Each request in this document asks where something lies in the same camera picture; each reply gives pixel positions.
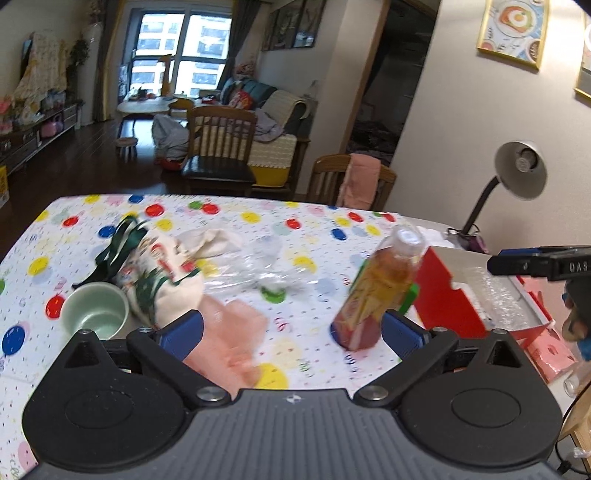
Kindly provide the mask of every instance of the white wall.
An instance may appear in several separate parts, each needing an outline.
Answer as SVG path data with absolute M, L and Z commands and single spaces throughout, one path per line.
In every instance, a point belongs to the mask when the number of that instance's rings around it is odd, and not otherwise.
M 280 7 L 288 3 L 281 1 Z M 314 160 L 338 153 L 373 40 L 382 0 L 328 0 L 313 48 L 261 53 L 258 79 L 302 95 L 319 82 L 318 110 L 297 186 L 307 190 Z
M 476 52 L 485 0 L 443 0 L 392 169 L 388 210 L 461 228 L 494 175 L 503 143 L 529 139 L 545 155 L 548 184 L 524 202 L 501 186 L 478 226 L 489 247 L 591 241 L 591 107 L 574 98 L 583 51 L 581 10 L 552 0 L 539 73 Z
M 22 44 L 31 33 L 49 30 L 71 46 L 84 25 L 85 9 L 83 0 L 11 0 L 0 10 L 0 96 L 18 85 Z

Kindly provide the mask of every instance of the pink package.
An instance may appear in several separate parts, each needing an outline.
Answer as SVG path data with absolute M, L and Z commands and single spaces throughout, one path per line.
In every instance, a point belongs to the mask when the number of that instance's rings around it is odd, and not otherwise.
M 527 351 L 546 383 L 552 382 L 562 372 L 577 362 L 564 340 L 554 329 L 546 329 L 536 338 Z

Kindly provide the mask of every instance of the small stool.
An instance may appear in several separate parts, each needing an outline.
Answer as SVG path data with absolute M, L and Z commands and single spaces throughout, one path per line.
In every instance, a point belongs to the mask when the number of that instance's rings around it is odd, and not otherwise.
M 115 140 L 115 149 L 118 156 L 121 156 L 123 152 L 123 158 L 127 156 L 129 152 L 129 158 L 137 158 L 138 156 L 138 139 L 135 137 L 121 137 Z

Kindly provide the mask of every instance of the framed picture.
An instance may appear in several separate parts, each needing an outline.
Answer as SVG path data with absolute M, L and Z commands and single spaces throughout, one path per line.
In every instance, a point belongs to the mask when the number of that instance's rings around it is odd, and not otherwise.
M 487 0 L 478 50 L 540 68 L 550 0 Z
M 275 10 L 269 14 L 269 19 L 267 20 L 267 26 L 265 27 L 265 35 L 262 39 L 262 47 L 261 51 L 269 50 L 271 46 L 271 36 L 273 35 L 273 29 L 275 28 L 275 22 L 277 22 L 277 14 L 279 10 Z
M 277 11 L 277 21 L 271 36 L 270 50 L 293 47 L 303 4 L 304 0 L 294 0 Z
M 574 91 L 591 99 L 591 17 L 583 14 L 583 18 L 585 22 L 583 58 Z
M 306 0 L 295 34 L 294 48 L 314 46 L 325 5 L 326 0 Z

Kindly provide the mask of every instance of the sofa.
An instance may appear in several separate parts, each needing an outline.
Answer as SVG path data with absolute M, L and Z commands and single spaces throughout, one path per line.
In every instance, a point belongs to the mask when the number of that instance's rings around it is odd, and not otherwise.
M 272 142 L 253 143 L 248 164 L 256 178 L 254 190 L 293 194 L 312 123 L 305 101 L 254 79 L 229 79 L 220 95 L 221 104 L 227 105 L 238 90 L 251 96 L 251 109 L 261 108 L 285 131 L 285 135 Z

